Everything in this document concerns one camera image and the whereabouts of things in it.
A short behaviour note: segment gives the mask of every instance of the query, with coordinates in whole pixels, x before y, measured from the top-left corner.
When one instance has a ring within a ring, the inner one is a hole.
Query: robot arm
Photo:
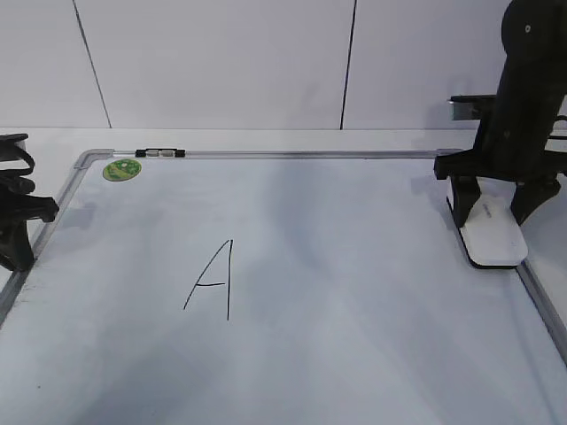
[[[27,168],[0,170],[0,266],[19,271],[34,264],[27,221],[54,221],[59,211],[52,198],[28,195],[35,184],[23,176],[33,173],[35,162],[21,147],[26,139],[27,135],[0,135],[0,161],[27,163]]]
[[[451,179],[455,224],[461,228],[480,198],[477,177],[515,182],[511,211],[519,225],[559,193],[567,153],[546,151],[567,94],[567,2],[514,0],[502,21],[508,55],[495,97],[475,104],[480,118],[472,150],[437,157],[435,174]]]

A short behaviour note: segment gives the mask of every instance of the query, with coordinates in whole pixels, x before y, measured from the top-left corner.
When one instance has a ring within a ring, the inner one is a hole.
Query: sticker
[[[142,171],[142,164],[133,159],[119,159],[105,167],[103,177],[109,182],[125,182],[133,179]]]

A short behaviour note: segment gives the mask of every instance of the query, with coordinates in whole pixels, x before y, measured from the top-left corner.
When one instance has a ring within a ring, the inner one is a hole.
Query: white wall
[[[345,128],[453,128],[452,95],[493,94],[509,0],[359,0]]]
[[[118,128],[338,128],[353,0],[80,0]]]
[[[338,128],[354,0],[77,0],[118,128]],[[509,0],[358,0],[344,128],[475,128]],[[0,3],[0,126],[106,127],[73,0]]]
[[[0,57],[0,126],[107,126],[71,0],[2,0]]]

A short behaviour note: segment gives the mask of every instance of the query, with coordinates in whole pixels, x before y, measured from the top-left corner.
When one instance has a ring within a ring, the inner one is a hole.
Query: green round sticker
[[[103,177],[109,182],[125,182],[133,179],[142,171],[142,164],[133,159],[119,159],[105,167]]]

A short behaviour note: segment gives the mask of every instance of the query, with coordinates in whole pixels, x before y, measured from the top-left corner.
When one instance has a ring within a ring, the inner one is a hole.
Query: whiteboard
[[[467,264],[431,159],[107,162],[0,330],[3,425],[567,422],[541,318]]]

